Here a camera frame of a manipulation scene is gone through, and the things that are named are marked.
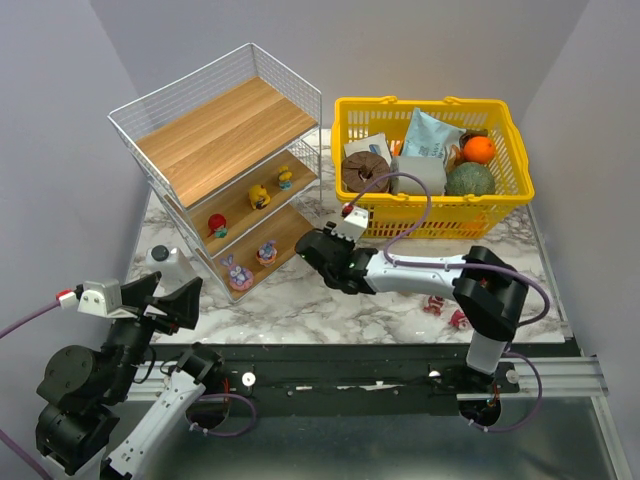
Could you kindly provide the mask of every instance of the gray wall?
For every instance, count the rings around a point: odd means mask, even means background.
[[[638,477],[639,23],[638,2],[592,0],[521,126],[569,320],[602,361]]]
[[[136,98],[88,2],[4,2],[0,15],[0,327],[85,279],[123,277],[143,175],[107,120]],[[0,427],[35,454],[49,357],[98,346],[106,320],[56,311],[0,348]],[[0,444],[0,477],[39,478]]]
[[[506,100],[516,121],[587,0],[91,0],[140,94],[253,41],[323,93]]]

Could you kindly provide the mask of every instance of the blue package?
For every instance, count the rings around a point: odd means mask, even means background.
[[[464,133],[464,129],[441,122],[416,107],[411,115],[402,155],[436,157],[442,159],[444,165],[447,161],[444,155],[445,148],[450,151],[451,145],[458,145]]]

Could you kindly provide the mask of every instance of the yellow plastic basket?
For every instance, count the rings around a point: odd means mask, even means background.
[[[331,129],[331,156],[336,167],[336,196],[341,203],[356,197],[343,189],[344,144],[383,132],[393,151],[404,140],[415,107],[461,128],[489,131],[496,156],[488,164],[496,181],[496,194],[433,197],[433,209],[411,238],[480,238],[518,205],[534,195],[529,160],[520,132],[500,100],[447,97],[442,101],[398,100],[396,97],[344,97],[336,101]],[[425,196],[367,193],[358,206],[369,211],[366,237],[393,237],[416,222],[426,206]]]

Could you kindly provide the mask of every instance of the marble table surface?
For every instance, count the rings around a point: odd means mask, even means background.
[[[334,172],[329,151],[329,131],[322,131],[323,201],[319,189],[304,196],[318,214],[319,225],[339,218],[334,193]],[[381,246],[383,240],[368,239],[361,245]],[[447,301],[442,315],[423,311],[424,295],[383,293],[345,295],[327,288],[301,258],[294,257],[270,275],[240,303],[231,304],[217,280],[207,276],[195,261],[177,228],[164,212],[153,192],[141,226],[129,279],[148,273],[147,249],[164,244],[182,249],[205,282],[200,298],[200,320],[193,331],[181,329],[173,336],[158,334],[157,343],[464,343],[471,332],[448,324],[456,304]],[[471,245],[491,248],[505,262],[534,278],[549,292],[531,216],[526,207],[512,212],[480,240],[403,240],[394,253],[421,256],[449,256],[465,253]],[[542,300],[533,291],[527,296],[523,318],[538,312]],[[555,302],[549,315],[534,325],[518,329],[516,342],[563,342],[566,323]]]

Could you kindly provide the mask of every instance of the wooden board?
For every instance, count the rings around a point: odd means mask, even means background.
[[[315,125],[254,77],[136,143],[189,208]]]
[[[278,169],[283,165],[287,165],[289,171],[293,173],[291,179],[293,185],[289,190],[280,190],[278,186]],[[285,150],[210,200],[195,207],[189,212],[189,215],[207,250],[213,256],[241,237],[247,229],[261,222],[287,203],[289,199],[316,178],[315,173],[288,150]],[[257,184],[264,185],[271,197],[269,205],[262,210],[251,208],[249,201],[249,188]],[[227,219],[228,232],[224,238],[209,236],[209,217],[214,213],[220,213]]]
[[[262,280],[267,278],[278,267],[295,255],[295,246],[300,237],[313,229],[313,225],[307,221],[291,205],[286,205],[269,219],[258,225],[251,233],[242,237],[226,251],[213,259],[216,269],[221,274],[231,295],[236,300],[246,295]],[[260,245],[275,240],[275,248],[278,251],[275,263],[270,267],[263,267],[256,260],[256,252]],[[253,286],[249,290],[238,292],[229,287],[229,270],[220,265],[220,259],[233,254],[233,260],[237,265],[248,268],[253,273]]]

